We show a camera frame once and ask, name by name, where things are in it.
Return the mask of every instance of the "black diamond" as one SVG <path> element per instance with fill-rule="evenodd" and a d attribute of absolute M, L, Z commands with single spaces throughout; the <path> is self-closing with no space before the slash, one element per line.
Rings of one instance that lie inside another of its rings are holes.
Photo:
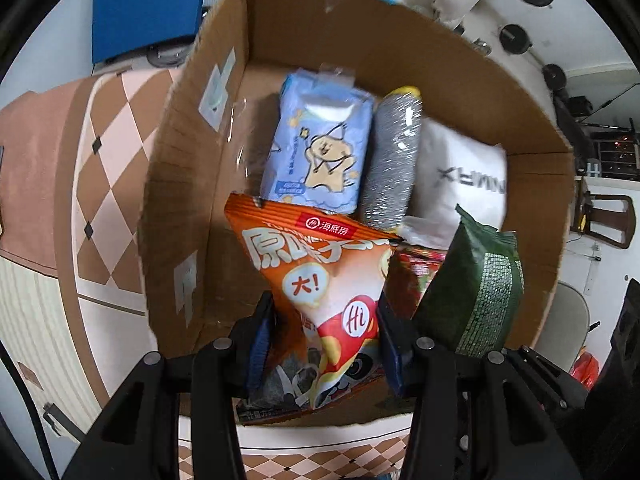
<path fill-rule="evenodd" d="M 91 227 L 89 222 L 84 226 L 84 234 L 86 234 L 87 239 L 91 240 L 91 237 L 94 235 L 94 228 Z"/>
<path fill-rule="evenodd" d="M 94 150 L 94 155 L 98 153 L 98 150 L 100 149 L 101 146 L 102 146 L 102 141 L 100 140 L 100 137 L 97 137 L 94 140 L 94 143 L 91 145 L 92 149 Z"/>

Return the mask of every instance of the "red label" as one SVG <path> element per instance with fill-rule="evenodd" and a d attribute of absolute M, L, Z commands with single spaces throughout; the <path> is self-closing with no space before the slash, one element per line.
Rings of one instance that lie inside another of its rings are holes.
<path fill-rule="evenodd" d="M 345 240 L 353 237 L 356 232 L 356 228 L 345 222 L 334 220 L 329 216 L 313 215 L 309 213 L 300 213 L 298 220 L 296 221 L 297 227 L 304 227 L 310 231 L 317 231 L 319 233 L 333 235 L 338 238 L 344 238 Z"/>

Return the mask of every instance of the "orange snack bag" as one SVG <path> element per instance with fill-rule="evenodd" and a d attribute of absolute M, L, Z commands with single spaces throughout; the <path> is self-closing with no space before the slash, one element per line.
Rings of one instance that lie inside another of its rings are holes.
<path fill-rule="evenodd" d="M 320 408 L 376 372 L 389 234 L 240 194 L 229 196 L 225 215 L 270 282 L 278 313 L 263 386 L 245 406 L 262 411 L 246 418 Z"/>

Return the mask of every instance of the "black wire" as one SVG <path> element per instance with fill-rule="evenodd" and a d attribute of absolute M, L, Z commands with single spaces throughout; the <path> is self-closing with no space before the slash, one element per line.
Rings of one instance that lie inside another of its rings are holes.
<path fill-rule="evenodd" d="M 594 112 L 591 112 L 589 115 L 587 115 L 586 117 L 580 119 L 578 122 L 582 123 L 584 121 L 586 121 L 589 117 L 591 117 L 592 115 L 598 113 L 600 110 L 602 110 L 603 108 L 606 108 L 607 106 L 609 106 L 613 101 L 615 101 L 617 98 L 622 97 L 624 94 L 626 94 L 627 92 L 629 92 L 629 90 L 631 90 L 633 87 L 640 85 L 640 83 L 633 83 L 629 88 L 627 88 L 626 90 L 620 92 L 618 95 L 616 95 L 613 99 L 609 99 L 608 101 L 604 101 L 603 104 L 601 104 L 598 109 Z"/>
<path fill-rule="evenodd" d="M 53 462 L 53 456 L 51 455 L 49 443 L 47 442 L 47 437 L 44 434 L 44 429 L 42 427 L 42 422 L 40 420 L 38 410 L 36 409 L 36 405 L 33 403 L 31 394 L 29 393 L 27 386 L 24 384 L 22 377 L 20 377 L 20 374 L 18 373 L 18 370 L 15 367 L 11 356 L 9 355 L 9 352 L 6 351 L 6 348 L 2 344 L 2 340 L 0 340 L 0 360 L 2 361 L 2 364 L 4 365 L 6 370 L 9 372 L 9 375 L 11 375 L 11 378 L 14 380 L 15 386 L 18 388 L 20 396 L 22 397 L 22 402 L 24 402 L 24 405 L 27 408 L 27 412 L 29 412 L 29 418 L 31 419 L 31 424 L 33 425 L 33 431 L 35 432 L 36 438 L 38 439 L 40 452 L 42 453 L 42 458 L 44 459 L 45 466 L 47 466 L 49 476 L 51 476 L 51 480 L 60 480 L 60 476 L 58 475 L 58 470 L 56 469 L 56 465 Z"/>

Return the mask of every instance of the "torn label on cardboard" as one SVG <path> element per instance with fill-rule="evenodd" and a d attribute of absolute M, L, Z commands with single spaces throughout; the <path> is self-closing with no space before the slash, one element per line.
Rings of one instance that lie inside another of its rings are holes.
<path fill-rule="evenodd" d="M 217 65 L 213 67 L 198 107 L 200 115 L 217 132 L 220 131 L 222 115 L 225 112 L 226 101 L 229 98 L 229 94 L 226 91 L 226 83 L 229 81 L 229 76 L 235 64 L 236 50 L 232 48 L 226 58 L 225 65 L 222 67 L 222 72 L 220 72 Z"/>
<path fill-rule="evenodd" d="M 175 313 L 184 309 L 184 322 L 187 326 L 193 317 L 192 297 L 198 276 L 197 255 L 198 251 L 194 251 L 174 269 Z"/>

